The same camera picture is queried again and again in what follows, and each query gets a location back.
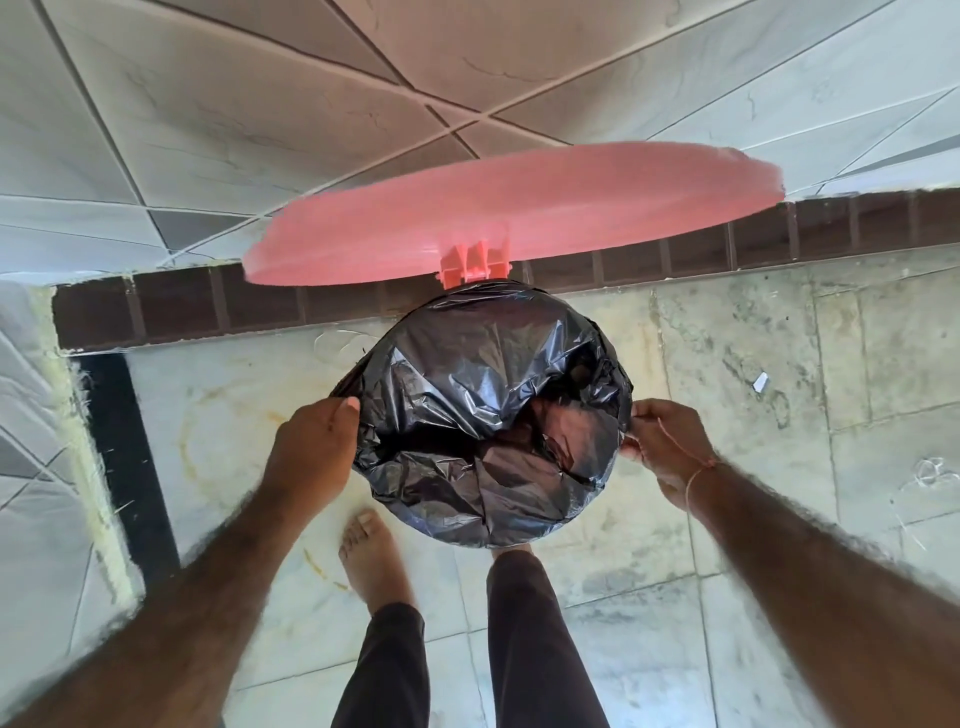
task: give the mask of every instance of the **hairy forearm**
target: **hairy forearm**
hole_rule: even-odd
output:
[[[217,725],[270,584],[301,528],[296,509],[255,495],[195,562],[10,727]]]
[[[721,465],[691,508],[843,728],[955,725],[960,608]]]

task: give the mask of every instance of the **dark pants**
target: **dark pants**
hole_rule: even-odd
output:
[[[540,560],[503,554],[487,577],[487,597],[498,728],[608,726]],[[390,604],[370,621],[333,728],[426,728],[429,718],[423,618]]]

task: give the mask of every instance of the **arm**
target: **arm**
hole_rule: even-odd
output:
[[[357,406],[322,400],[281,425],[236,518],[9,728],[216,726],[280,563],[347,483]]]
[[[702,522],[842,728],[960,720],[960,607],[871,561],[716,456],[696,411],[635,402],[625,454]]]

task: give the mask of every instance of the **brown tile border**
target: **brown tile border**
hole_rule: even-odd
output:
[[[960,242],[960,189],[783,203],[727,225],[591,253],[514,263],[553,293],[682,279]],[[433,276],[285,288],[238,263],[88,280],[53,298],[60,347],[106,352],[234,333],[396,316],[443,292]]]

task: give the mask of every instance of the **marble floor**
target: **marble floor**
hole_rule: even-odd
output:
[[[960,471],[960,246],[568,299],[613,341],[638,398],[697,407],[742,468],[960,585],[960,485],[913,482],[926,457]],[[329,392],[390,323],[129,354],[181,554],[254,486],[277,424]],[[228,728],[328,724],[367,621],[337,541],[370,500],[354,475],[284,562]],[[426,619],[432,724],[493,727],[489,554],[388,523]],[[535,551],[611,725],[827,725],[707,534],[642,469],[618,462],[606,491]]]

